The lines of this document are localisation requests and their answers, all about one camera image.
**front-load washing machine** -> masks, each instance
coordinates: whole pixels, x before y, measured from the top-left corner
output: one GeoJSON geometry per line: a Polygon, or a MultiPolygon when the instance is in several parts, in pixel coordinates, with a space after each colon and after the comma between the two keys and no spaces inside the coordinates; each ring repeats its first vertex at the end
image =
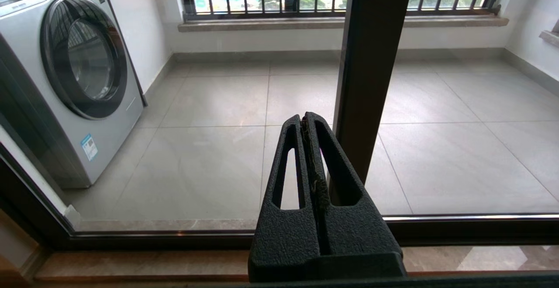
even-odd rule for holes
{"type": "Polygon", "coordinates": [[[76,178],[94,184],[142,109],[124,40],[107,0],[2,0],[0,33],[63,129],[76,178]]]}

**tiled floor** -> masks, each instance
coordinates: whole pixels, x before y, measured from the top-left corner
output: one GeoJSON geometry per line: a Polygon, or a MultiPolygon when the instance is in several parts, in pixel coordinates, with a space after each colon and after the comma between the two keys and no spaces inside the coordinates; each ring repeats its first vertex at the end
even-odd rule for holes
{"type": "MultiPolygon", "coordinates": [[[[283,121],[333,122],[335,63],[180,64],[82,220],[255,219],[283,121]]],[[[559,212],[559,97],[492,60],[401,61],[366,188],[385,215],[559,212]]],[[[282,208],[297,208],[288,166],[282,208]]]]}

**window sill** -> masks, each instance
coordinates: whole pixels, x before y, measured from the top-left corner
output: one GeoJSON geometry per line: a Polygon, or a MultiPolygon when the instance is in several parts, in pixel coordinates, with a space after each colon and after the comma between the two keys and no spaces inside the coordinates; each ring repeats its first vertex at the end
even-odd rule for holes
{"type": "MultiPolygon", "coordinates": [[[[221,21],[187,21],[178,26],[179,32],[196,31],[254,31],[286,29],[343,29],[343,17],[326,18],[281,18],[242,19],[221,21]]],[[[502,27],[509,23],[507,18],[473,17],[406,17],[404,28],[433,27],[502,27]]]]}
{"type": "Polygon", "coordinates": [[[542,31],[539,34],[539,37],[543,39],[543,41],[555,45],[555,47],[559,47],[559,33],[553,31],[542,31]]]}

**washing machine door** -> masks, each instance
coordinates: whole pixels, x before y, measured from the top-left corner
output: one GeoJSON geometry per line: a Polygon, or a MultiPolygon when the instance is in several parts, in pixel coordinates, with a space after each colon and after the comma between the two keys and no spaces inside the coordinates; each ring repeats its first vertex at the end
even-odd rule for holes
{"type": "Polygon", "coordinates": [[[122,102],[127,66],[115,25],[90,0],[56,0],[41,29],[46,74],[62,103],[88,119],[103,119],[122,102]]]}

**dark metal door frame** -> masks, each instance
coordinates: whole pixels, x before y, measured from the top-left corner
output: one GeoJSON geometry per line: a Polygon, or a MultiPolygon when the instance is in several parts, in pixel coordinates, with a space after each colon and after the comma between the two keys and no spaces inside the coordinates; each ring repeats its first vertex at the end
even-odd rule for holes
{"type": "MultiPolygon", "coordinates": [[[[407,0],[350,0],[335,114],[337,137],[365,182],[407,0]]],[[[254,230],[76,232],[0,145],[0,207],[55,250],[250,248],[254,230]]],[[[401,246],[554,244],[559,215],[385,217],[401,246]]]]}

